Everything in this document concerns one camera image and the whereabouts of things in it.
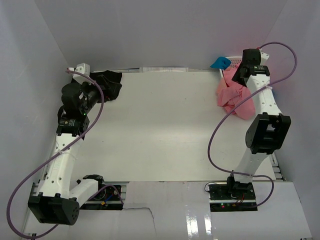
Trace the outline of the pink t shirt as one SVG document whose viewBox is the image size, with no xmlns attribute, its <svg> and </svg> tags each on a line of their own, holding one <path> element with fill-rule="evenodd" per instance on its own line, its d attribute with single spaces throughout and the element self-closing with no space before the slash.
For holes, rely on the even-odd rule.
<svg viewBox="0 0 320 240">
<path fill-rule="evenodd" d="M 236 70 L 234 68 L 224 70 L 223 77 L 216 89 L 217 105 L 224 108 L 227 113 L 242 100 L 251 95 L 248 88 L 232 81 L 235 72 Z M 239 106 L 232 114 L 237 115 L 243 120 L 249 120 L 255 116 L 255 113 L 254 102 L 252 99 L 249 99 Z"/>
</svg>

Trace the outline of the black t shirt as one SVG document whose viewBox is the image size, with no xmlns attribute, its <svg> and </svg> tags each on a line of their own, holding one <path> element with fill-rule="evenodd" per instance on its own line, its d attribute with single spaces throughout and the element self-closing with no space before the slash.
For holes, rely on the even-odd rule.
<svg viewBox="0 0 320 240">
<path fill-rule="evenodd" d="M 105 103 L 113 101 L 119 96 L 122 88 L 121 80 L 123 74 L 121 72 L 106 70 L 101 72 L 91 72 L 89 76 L 100 85 Z"/>
</svg>

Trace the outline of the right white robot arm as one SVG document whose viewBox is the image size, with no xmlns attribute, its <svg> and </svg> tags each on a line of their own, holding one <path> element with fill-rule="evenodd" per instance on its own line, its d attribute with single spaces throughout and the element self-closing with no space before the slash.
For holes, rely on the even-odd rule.
<svg viewBox="0 0 320 240">
<path fill-rule="evenodd" d="M 253 176 L 261 163 L 281 148 L 291 125 L 291 118 L 278 108 L 270 86 L 270 72 L 262 65 L 259 49 L 245 49 L 232 80 L 246 87 L 254 96 L 255 118 L 245 134 L 246 150 L 237 168 L 227 178 L 226 195 L 236 200 L 250 191 Z"/>
</svg>

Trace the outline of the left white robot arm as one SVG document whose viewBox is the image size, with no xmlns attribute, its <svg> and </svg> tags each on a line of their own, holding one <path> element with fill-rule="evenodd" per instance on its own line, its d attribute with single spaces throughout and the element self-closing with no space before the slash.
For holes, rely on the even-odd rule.
<svg viewBox="0 0 320 240">
<path fill-rule="evenodd" d="M 62 90 L 63 105 L 58 111 L 58 127 L 53 160 L 37 195 L 28 200 L 28 207 L 41 224 L 72 226 L 79 217 L 81 206 L 93 197 L 105 196 L 103 177 L 86 175 L 70 188 L 77 154 L 87 131 L 93 126 L 88 114 L 97 103 L 102 104 L 102 88 L 88 82 L 71 82 Z"/>
</svg>

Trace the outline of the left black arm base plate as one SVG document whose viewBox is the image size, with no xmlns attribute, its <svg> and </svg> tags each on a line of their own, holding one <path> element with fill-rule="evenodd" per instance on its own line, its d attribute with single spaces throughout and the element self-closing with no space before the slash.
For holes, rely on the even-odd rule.
<svg viewBox="0 0 320 240">
<path fill-rule="evenodd" d="M 108 186 L 102 190 L 97 196 L 91 198 L 84 203 L 81 210 L 92 211 L 121 211 L 123 209 L 123 202 L 125 202 L 127 186 L 125 184 L 115 184 L 114 187 Z"/>
</svg>

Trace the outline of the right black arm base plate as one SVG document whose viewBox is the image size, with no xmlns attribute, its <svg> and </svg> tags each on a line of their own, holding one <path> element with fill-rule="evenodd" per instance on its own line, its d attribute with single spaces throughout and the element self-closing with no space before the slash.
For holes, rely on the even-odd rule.
<svg viewBox="0 0 320 240">
<path fill-rule="evenodd" d="M 248 190 L 230 191 L 227 183 L 208 182 L 204 191 L 209 196 L 211 213 L 253 212 L 258 207 L 255 191 L 252 185 Z"/>
</svg>

